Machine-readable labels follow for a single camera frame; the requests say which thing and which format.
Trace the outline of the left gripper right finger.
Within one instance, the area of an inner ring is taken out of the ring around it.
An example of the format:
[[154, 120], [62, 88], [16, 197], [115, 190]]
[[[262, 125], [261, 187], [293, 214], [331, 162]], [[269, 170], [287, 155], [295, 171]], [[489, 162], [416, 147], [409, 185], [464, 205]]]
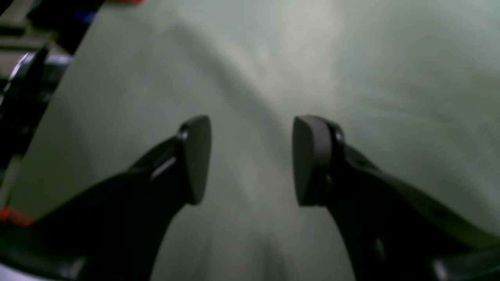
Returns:
[[357, 281], [498, 281], [499, 237], [386, 174], [318, 116], [293, 120], [300, 206], [324, 206]]

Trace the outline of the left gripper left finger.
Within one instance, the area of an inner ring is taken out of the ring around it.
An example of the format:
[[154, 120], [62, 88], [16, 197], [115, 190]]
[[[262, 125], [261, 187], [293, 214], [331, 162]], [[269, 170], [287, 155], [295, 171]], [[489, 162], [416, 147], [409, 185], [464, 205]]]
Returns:
[[210, 118], [192, 117], [29, 227], [1, 225], [1, 280], [148, 281], [171, 221], [204, 198], [211, 139]]

